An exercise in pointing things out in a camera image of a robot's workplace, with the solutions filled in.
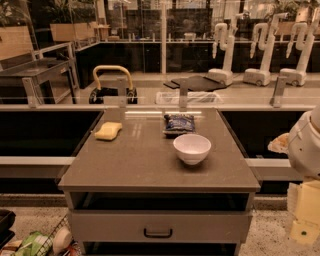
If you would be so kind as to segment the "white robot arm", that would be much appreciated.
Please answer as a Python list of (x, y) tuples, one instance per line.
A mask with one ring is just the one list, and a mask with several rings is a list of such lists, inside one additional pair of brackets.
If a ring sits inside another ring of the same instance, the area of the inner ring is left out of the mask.
[(312, 245), (320, 235), (320, 106), (302, 114), (288, 133), (272, 140), (268, 150), (285, 153), (293, 169), (303, 176), (290, 183), (287, 210), (291, 214), (289, 237)]

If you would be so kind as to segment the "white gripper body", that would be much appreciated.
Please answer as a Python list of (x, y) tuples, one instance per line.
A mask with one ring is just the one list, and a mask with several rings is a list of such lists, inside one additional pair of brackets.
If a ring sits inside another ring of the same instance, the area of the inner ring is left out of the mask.
[(293, 217), (289, 237), (302, 245), (312, 245), (320, 235), (320, 181), (290, 183), (287, 210)]

